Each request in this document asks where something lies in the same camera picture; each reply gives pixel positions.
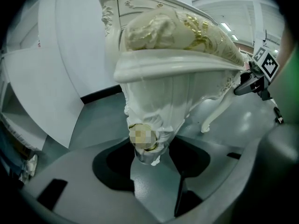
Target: curved cabriole leg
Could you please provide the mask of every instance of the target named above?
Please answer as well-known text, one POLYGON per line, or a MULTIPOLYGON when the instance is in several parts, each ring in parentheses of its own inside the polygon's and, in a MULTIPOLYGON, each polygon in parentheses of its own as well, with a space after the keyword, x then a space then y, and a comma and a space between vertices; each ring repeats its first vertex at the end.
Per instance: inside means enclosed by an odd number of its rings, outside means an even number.
POLYGON ((126 106, 125 106, 125 109, 124 109, 124 113, 125 115, 129 116, 129 98, 128 98, 128 93, 127 93, 127 90, 126 90, 126 86, 124 84, 120 84, 121 86, 121 90, 125 96, 125 99, 126 99, 126 106))
POLYGON ((210 131, 210 124, 219 116, 221 115, 233 102, 233 98, 236 96, 234 94, 235 87, 232 86, 227 93, 224 95, 222 101, 220 102, 219 106, 211 113, 206 120, 201 125, 201 132, 207 133, 210 131))

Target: white carved nightstand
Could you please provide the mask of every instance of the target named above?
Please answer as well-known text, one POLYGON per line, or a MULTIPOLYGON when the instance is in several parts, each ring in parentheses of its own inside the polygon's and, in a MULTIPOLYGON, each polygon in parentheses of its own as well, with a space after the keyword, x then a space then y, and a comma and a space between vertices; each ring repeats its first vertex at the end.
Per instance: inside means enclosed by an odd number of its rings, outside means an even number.
POLYGON ((206 99, 224 97, 201 131, 232 102, 243 57, 206 13, 177 0, 100 0, 107 56, 126 97, 131 142, 139 159, 163 154, 189 112, 206 99), (133 133, 152 130, 137 144, 133 133))

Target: shelf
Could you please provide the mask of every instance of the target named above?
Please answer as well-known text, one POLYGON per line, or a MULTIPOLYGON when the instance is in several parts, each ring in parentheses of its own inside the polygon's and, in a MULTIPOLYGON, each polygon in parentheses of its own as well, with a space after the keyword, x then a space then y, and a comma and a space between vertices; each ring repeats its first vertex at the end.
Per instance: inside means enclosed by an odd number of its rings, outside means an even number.
POLYGON ((41 151, 47 134, 26 113, 10 84, 8 87, 11 91, 10 99, 2 109, 2 119, 5 119, 5 125, 22 144, 30 149, 41 151))
POLYGON ((246 53, 246 54, 248 54, 248 55, 250 55, 250 56, 253 56, 253 54, 251 54, 250 52, 247 52, 247 51, 245 51, 245 50, 239 50, 240 52, 242 52, 242 53, 246 53))

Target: blurred object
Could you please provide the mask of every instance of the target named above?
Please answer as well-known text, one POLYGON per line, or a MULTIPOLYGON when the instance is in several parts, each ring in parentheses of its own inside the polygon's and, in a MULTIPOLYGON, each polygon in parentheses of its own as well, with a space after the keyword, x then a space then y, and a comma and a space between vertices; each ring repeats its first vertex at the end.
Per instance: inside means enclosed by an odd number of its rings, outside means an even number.
POLYGON ((22 145, 0 122, 0 157, 11 169, 13 177, 23 183, 35 175, 37 155, 22 145))
POLYGON ((278 63, 280 64, 280 70, 284 67, 287 63, 288 59, 290 58, 292 52, 295 48, 295 40, 290 31, 290 28, 287 23, 285 23, 285 28, 282 33, 280 48, 278 51, 278 55, 276 57, 278 63))
POLYGON ((250 61, 249 66, 250 70, 241 74, 241 83, 234 90, 235 95, 244 95, 253 92, 257 93, 264 101, 272 99, 267 90, 270 82, 266 78, 266 75, 255 61, 250 61))
POLYGON ((284 119, 282 118, 282 116, 280 114, 280 110, 277 107, 274 107, 274 112, 275 112, 275 115, 276 115, 275 122, 279 123, 279 124, 283 124, 284 119))
POLYGON ((235 46, 240 49, 241 52, 253 56, 253 48, 244 44, 234 42, 235 46))
POLYGON ((245 70, 249 70, 250 69, 250 67, 249 67, 250 56, 247 54, 247 52, 240 50, 240 48, 239 48, 239 51, 244 59, 245 70))
POLYGON ((299 53, 295 46, 290 58, 269 87, 285 123, 299 123, 299 53))

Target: furniture drawer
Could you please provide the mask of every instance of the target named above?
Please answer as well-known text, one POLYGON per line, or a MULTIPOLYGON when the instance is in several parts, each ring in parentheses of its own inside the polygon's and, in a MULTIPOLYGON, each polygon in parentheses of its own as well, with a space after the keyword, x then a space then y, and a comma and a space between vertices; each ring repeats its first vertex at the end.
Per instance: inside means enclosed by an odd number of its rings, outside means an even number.
POLYGON ((120 16, 141 13, 160 7, 182 9, 182 7, 164 0, 118 0, 118 6, 120 16))
POLYGON ((139 16, 140 13, 128 14, 120 17, 121 29, 123 30, 127 24, 132 21, 135 17, 139 16))

